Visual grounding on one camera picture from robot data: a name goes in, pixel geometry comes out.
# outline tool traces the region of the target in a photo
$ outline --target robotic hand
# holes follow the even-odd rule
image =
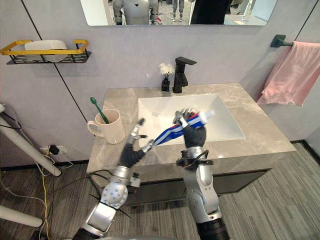
[[[192,216],[196,222],[201,240],[229,240],[227,228],[222,220],[219,200],[213,186],[213,176],[207,160],[208,150],[204,151],[206,129],[188,125],[190,109],[175,113],[173,123],[181,125],[184,131],[184,142],[187,148],[182,151],[182,158],[176,164],[184,167],[183,180],[186,186],[187,200]]]
[[[140,180],[136,174],[131,174],[131,167],[139,162],[146,153],[152,148],[153,139],[138,151],[133,149],[134,142],[139,138],[146,138],[146,135],[139,135],[139,128],[145,119],[140,119],[133,127],[125,146],[123,148],[120,162],[116,166],[112,176],[108,179],[109,183],[104,187],[102,196],[81,228],[77,231],[73,240],[93,240],[104,237],[112,223],[112,220],[119,209],[127,200],[127,186],[139,187]]]

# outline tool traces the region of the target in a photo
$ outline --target mirror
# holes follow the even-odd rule
[[[277,0],[80,0],[89,26],[267,24]]]

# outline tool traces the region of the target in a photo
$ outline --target toothpaste tube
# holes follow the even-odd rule
[[[195,129],[203,127],[208,123],[208,119],[211,118],[215,112],[213,110],[203,112],[200,111],[192,115],[186,122]],[[163,131],[153,142],[154,146],[166,143],[171,139],[176,139],[184,134],[184,127],[180,125],[174,125],[165,131]]]

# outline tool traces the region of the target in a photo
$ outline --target white sink basin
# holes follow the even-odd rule
[[[156,139],[164,130],[171,127],[175,112],[185,108],[193,108],[196,112],[214,111],[214,116],[205,125],[207,142],[245,138],[236,120],[217,93],[148,97],[138,99],[138,117],[145,118],[145,123],[140,128],[139,134],[148,135],[147,139],[139,139],[139,146],[143,147],[150,139]],[[161,144],[161,146],[184,143],[184,137],[180,136]]]

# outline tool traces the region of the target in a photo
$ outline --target white flower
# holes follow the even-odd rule
[[[160,67],[160,73],[162,75],[165,75],[165,74],[173,74],[175,72],[175,68],[172,64],[168,63],[168,64],[165,64],[165,63],[161,63],[159,65]]]

